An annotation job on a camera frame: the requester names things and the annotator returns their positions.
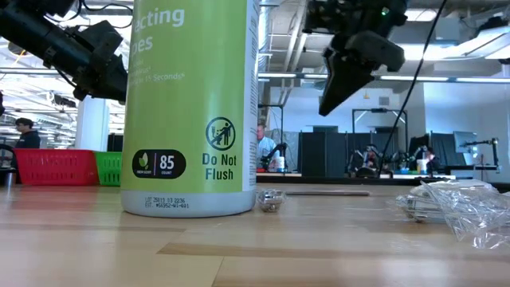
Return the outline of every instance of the small metal part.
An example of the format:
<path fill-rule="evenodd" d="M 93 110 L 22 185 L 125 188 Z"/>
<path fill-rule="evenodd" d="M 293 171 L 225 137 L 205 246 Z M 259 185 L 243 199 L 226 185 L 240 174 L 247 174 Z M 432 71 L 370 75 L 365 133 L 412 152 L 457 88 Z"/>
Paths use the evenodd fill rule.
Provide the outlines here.
<path fill-rule="evenodd" d="M 264 212 L 277 212 L 285 200 L 285 193 L 277 190 L 264 190 L 258 193 L 257 201 Z"/>

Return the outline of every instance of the black circle logo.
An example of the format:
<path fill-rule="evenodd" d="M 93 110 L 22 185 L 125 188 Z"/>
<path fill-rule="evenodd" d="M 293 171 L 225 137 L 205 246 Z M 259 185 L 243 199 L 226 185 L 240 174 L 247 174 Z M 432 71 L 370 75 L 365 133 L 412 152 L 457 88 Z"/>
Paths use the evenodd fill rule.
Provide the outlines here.
<path fill-rule="evenodd" d="M 214 149 L 226 151 L 236 141 L 236 129 L 229 119 L 220 116 L 207 124 L 206 138 Z"/>

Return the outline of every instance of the ceiling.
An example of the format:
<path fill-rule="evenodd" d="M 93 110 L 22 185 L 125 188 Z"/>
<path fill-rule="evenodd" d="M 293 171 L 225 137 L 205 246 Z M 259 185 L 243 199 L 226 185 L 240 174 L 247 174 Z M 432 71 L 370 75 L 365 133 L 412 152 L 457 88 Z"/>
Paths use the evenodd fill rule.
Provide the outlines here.
<path fill-rule="evenodd" d="M 101 7 L 112 1 L 87 0 L 91 7 Z M 133 1 L 116 1 L 132 5 Z M 330 36 L 310 35 L 301 36 L 300 27 L 303 21 L 305 0 L 262 0 L 265 6 L 271 6 L 269 14 L 269 47 L 265 53 L 268 57 L 266 70 L 270 72 L 295 72 L 303 69 L 315 69 L 320 71 L 324 67 L 321 52 L 331 40 Z M 441 0 L 411 0 L 410 18 L 418 20 L 430 20 L 435 15 L 435 9 L 439 7 Z M 465 41 L 473 34 L 473 27 L 479 25 L 477 15 L 483 15 L 489 11 L 508 11 L 508 0 L 450 0 L 443 18 L 452 18 L 459 31 L 458 41 Z M 103 20 L 109 20 L 114 26 L 125 26 L 131 21 L 128 10 L 106 9 L 100 12 L 84 12 L 72 21 L 61 23 L 61 26 L 74 26 L 77 24 L 94 24 Z M 406 24 L 409 28 L 413 22 Z M 119 29 L 124 41 L 117 53 L 124 57 L 124 65 L 128 66 L 129 40 L 131 28 Z M 43 68 L 41 60 L 36 57 L 18 57 L 12 54 L 7 48 L 8 42 L 0 38 L 0 68 Z M 410 75 L 414 73 L 418 61 L 408 61 L 402 67 L 400 74 Z M 462 75 L 462 76 L 491 76 L 500 70 L 497 61 L 473 60 L 473 61 L 448 61 L 434 62 L 427 61 L 423 67 L 422 74 L 429 75 Z M 4 105 L 8 110 L 21 109 L 31 112 L 10 112 L 2 117 L 0 134 L 9 138 L 16 138 L 13 130 L 14 119 L 19 116 L 29 117 L 36 121 L 37 127 L 47 131 L 49 142 L 56 146 L 68 146 L 73 143 L 76 132 L 77 109 L 67 108 L 66 112 L 59 113 L 62 107 L 53 103 L 53 95 L 66 96 L 75 100 L 72 96 L 73 88 L 60 77 L 44 75 L 13 75 L 0 74 L 0 90 L 5 95 Z M 278 81 L 271 81 L 271 85 L 280 85 Z M 399 89 L 402 84 L 376 82 L 371 87 Z M 121 132 L 124 123 L 124 107 L 113 101 L 109 102 L 110 110 L 114 114 L 111 117 L 111 132 Z"/>

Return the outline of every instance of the person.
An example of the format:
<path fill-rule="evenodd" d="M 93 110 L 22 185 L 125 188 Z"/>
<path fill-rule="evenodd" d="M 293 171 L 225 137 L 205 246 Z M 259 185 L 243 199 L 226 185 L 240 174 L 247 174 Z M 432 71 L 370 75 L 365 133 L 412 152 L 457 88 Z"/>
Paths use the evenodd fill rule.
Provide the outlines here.
<path fill-rule="evenodd" d="M 257 125 L 257 140 L 258 140 L 258 149 L 257 149 L 257 167 L 262 167 L 261 158 L 263 156 L 267 156 L 276 146 L 277 144 L 274 140 L 271 140 L 269 137 L 264 136 L 265 124 L 259 123 Z M 270 167 L 274 167 L 276 162 L 276 158 L 280 156 L 280 152 L 276 151 L 273 155 L 273 160 L 271 161 Z"/>
<path fill-rule="evenodd" d="M 32 128 L 32 120 L 26 118 L 19 118 L 16 120 L 16 129 L 22 135 L 19 137 L 15 148 L 39 148 L 41 146 L 39 133 Z"/>
<path fill-rule="evenodd" d="M 441 165 L 441 161 L 436 156 L 434 149 L 431 147 L 427 148 L 427 152 L 425 154 L 425 159 L 427 160 L 427 172 L 431 174 L 434 171 L 439 170 Z"/>

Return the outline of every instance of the computer monitor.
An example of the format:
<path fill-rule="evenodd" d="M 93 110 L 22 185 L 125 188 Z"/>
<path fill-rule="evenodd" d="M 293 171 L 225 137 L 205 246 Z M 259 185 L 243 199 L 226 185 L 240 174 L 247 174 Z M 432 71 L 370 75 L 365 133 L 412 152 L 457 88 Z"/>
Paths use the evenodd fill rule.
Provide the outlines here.
<path fill-rule="evenodd" d="M 458 153 L 470 153 L 473 146 L 466 146 L 466 144 L 477 141 L 475 132 L 453 132 L 453 137 L 455 138 L 455 152 Z"/>

